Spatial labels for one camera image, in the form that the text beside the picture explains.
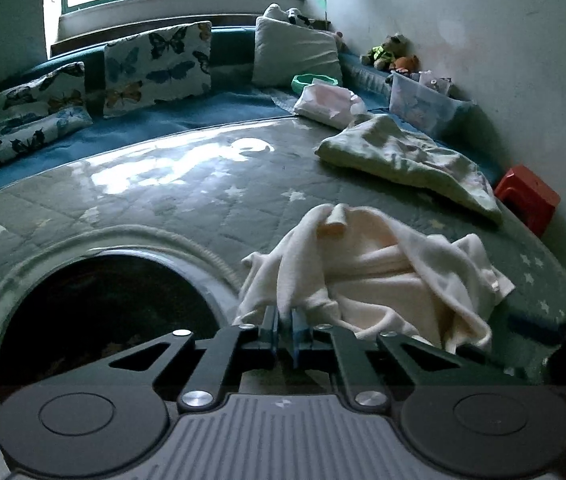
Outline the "cream white fleece garment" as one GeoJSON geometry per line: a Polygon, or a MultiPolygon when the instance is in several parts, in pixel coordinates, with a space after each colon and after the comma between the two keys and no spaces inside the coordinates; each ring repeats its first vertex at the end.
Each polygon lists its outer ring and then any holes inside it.
{"type": "Polygon", "coordinates": [[[515,288],[474,233],[448,240],[344,204],[314,207],[270,252],[243,264],[236,322],[258,323],[274,307],[285,323],[299,311],[311,325],[360,340],[396,332],[450,353],[489,348],[488,319],[515,288]]]}

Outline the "red plastic stool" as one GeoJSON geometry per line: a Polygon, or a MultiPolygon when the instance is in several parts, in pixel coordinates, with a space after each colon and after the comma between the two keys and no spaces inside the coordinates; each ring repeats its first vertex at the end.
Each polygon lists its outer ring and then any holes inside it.
{"type": "Polygon", "coordinates": [[[522,165],[507,170],[494,194],[536,237],[543,236],[560,204],[560,196],[522,165]]]}

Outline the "green floral folded cloth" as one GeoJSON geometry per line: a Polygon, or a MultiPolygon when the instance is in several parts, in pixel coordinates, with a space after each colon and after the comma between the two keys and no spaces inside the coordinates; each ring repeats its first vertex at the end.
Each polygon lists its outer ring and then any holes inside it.
{"type": "Polygon", "coordinates": [[[324,139],[315,154],[334,166],[426,188],[493,222],[502,221],[496,196],[476,162],[424,133],[400,128],[388,115],[356,116],[336,136],[324,139]]]}

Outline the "butterfly pillow far left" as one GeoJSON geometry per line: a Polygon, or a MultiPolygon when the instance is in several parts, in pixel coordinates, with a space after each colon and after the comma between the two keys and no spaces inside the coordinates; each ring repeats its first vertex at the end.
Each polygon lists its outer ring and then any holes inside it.
{"type": "Polygon", "coordinates": [[[72,62],[0,92],[0,166],[92,125],[85,69],[72,62]]]}

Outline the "clear plastic storage box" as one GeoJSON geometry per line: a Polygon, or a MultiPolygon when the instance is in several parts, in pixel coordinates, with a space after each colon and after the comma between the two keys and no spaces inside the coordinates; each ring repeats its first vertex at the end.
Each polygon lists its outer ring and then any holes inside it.
{"type": "Polygon", "coordinates": [[[441,138],[473,110],[470,101],[451,99],[398,73],[392,75],[389,113],[432,138],[441,138]]]}

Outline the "blue sofa bed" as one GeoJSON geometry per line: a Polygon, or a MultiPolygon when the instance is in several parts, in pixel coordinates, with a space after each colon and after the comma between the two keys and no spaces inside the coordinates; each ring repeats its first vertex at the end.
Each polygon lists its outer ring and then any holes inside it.
{"type": "Polygon", "coordinates": [[[212,32],[212,90],[204,96],[156,104],[114,118],[102,115],[104,44],[74,50],[0,81],[0,92],[72,62],[85,68],[86,108],[92,124],[0,167],[0,188],[39,172],[117,148],[191,129],[288,115],[297,101],[289,90],[251,84],[255,29],[218,27],[212,32]]]}

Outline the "pink white folded cloth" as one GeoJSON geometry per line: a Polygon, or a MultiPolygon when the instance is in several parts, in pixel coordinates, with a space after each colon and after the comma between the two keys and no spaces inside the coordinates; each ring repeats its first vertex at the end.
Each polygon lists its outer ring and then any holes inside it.
{"type": "Polygon", "coordinates": [[[312,82],[302,90],[292,112],[342,130],[358,116],[365,115],[368,108],[360,96],[349,89],[312,82]]]}

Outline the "butterfly pillow upright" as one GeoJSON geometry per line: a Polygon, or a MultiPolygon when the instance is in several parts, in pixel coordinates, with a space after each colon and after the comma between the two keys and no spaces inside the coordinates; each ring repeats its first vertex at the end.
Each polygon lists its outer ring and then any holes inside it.
{"type": "Polygon", "coordinates": [[[104,47],[106,118],[211,90],[210,21],[158,28],[104,47]]]}

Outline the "orange plush toy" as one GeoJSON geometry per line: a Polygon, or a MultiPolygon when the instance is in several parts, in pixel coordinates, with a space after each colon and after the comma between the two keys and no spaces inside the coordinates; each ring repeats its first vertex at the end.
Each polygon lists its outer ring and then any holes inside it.
{"type": "Polygon", "coordinates": [[[400,74],[417,73],[420,67],[420,60],[416,55],[400,56],[391,64],[391,70],[400,74]]]}

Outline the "green plastic bowl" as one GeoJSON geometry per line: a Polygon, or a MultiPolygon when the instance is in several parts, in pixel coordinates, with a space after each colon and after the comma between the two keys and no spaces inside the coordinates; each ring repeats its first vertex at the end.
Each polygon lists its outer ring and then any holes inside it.
{"type": "Polygon", "coordinates": [[[327,84],[328,86],[338,86],[339,81],[336,78],[323,74],[298,74],[292,77],[290,88],[297,96],[304,91],[304,88],[310,84],[327,84]]]}

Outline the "green plush toy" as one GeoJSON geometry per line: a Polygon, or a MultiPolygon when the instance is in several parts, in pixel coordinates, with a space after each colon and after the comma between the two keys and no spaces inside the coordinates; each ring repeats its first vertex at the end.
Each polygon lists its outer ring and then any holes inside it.
{"type": "Polygon", "coordinates": [[[360,56],[364,66],[371,66],[381,72],[389,72],[398,58],[405,56],[408,43],[401,34],[387,36],[382,44],[372,47],[360,56]]]}

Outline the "plain white pillow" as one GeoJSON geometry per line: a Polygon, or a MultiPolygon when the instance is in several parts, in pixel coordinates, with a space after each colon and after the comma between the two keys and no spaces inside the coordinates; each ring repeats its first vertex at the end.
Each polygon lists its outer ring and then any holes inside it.
{"type": "Polygon", "coordinates": [[[342,83],[335,37],[259,16],[252,83],[257,87],[288,87],[292,78],[301,74],[325,75],[342,83]]]}

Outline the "white grey plush toy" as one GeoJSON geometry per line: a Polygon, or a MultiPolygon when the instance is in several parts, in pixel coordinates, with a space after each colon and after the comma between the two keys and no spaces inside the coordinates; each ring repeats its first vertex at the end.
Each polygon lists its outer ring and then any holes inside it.
{"type": "Polygon", "coordinates": [[[285,10],[277,3],[271,3],[263,12],[263,16],[265,18],[270,18],[271,20],[277,20],[305,28],[312,28],[314,23],[312,18],[307,18],[298,8],[289,8],[285,10]]]}

